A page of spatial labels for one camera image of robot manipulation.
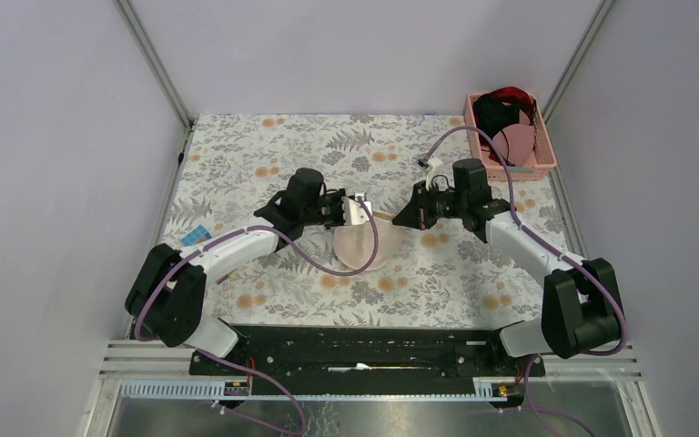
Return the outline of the white mesh laundry bag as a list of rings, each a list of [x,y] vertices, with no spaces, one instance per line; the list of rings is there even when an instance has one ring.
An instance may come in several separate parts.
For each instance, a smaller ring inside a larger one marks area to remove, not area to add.
[[[374,211],[378,230],[378,247],[374,260],[367,271],[381,269],[400,251],[406,229],[392,224],[392,215]],[[374,248],[374,234],[369,222],[360,225],[334,228],[333,252],[342,264],[351,269],[360,269],[369,260]]]

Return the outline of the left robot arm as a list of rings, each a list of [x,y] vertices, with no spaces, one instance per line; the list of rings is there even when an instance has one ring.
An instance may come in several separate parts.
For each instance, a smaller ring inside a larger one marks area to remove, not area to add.
[[[241,228],[183,249],[156,245],[125,301],[135,320],[133,335],[209,352],[223,373],[240,371],[246,351],[235,329],[203,311],[207,289],[250,261],[284,249],[307,227],[345,225],[348,200],[346,190],[326,189],[317,170],[300,168]]]

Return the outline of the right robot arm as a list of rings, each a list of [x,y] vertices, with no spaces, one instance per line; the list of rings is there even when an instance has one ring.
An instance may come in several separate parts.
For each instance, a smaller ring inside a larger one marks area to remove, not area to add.
[[[495,331],[485,351],[491,371],[507,375],[533,354],[568,359],[579,354],[616,353],[626,343],[626,320],[612,266],[554,247],[527,227],[513,204],[494,198],[479,159],[452,166],[454,185],[440,189],[427,181],[413,186],[408,204],[393,224],[426,230],[440,219],[458,219],[480,241],[510,257],[542,287],[542,312],[533,320]]]

